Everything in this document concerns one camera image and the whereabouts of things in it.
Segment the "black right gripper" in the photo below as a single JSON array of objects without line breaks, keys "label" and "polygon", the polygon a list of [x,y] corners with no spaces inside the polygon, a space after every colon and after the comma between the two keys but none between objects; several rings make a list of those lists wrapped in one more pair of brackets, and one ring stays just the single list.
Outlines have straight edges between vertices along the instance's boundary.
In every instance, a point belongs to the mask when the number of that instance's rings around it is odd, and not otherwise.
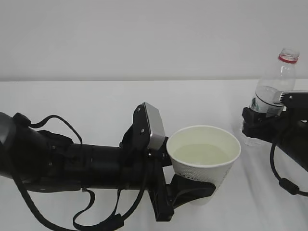
[{"label": "black right gripper", "polygon": [[266,117],[243,108],[241,132],[246,137],[272,142],[304,170],[308,169],[308,110],[288,108],[279,116]]}]

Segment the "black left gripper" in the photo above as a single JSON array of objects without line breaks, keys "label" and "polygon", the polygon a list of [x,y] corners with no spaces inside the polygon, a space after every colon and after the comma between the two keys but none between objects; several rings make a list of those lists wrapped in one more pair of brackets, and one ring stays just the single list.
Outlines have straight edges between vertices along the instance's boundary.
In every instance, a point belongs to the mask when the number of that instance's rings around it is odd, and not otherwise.
[{"label": "black left gripper", "polygon": [[159,150],[145,149],[135,154],[134,171],[138,173],[141,182],[134,208],[138,207],[147,191],[156,215],[173,215],[174,209],[194,200],[208,198],[216,190],[213,183],[189,180],[176,174],[171,183],[167,184],[163,167],[172,165],[167,141],[168,137],[165,137]]}]

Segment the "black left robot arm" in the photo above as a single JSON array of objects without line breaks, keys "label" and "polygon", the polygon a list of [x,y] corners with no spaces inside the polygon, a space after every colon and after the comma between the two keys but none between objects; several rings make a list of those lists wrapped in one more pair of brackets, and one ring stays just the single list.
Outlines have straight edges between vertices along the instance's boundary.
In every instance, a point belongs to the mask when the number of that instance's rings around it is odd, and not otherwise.
[{"label": "black left robot arm", "polygon": [[163,168],[171,165],[167,137],[150,146],[147,120],[134,118],[118,147],[73,143],[63,135],[35,131],[22,114],[0,115],[0,141],[27,190],[40,193],[94,189],[145,189],[157,221],[169,221],[174,210],[211,196],[216,187],[174,175],[166,183]]}]

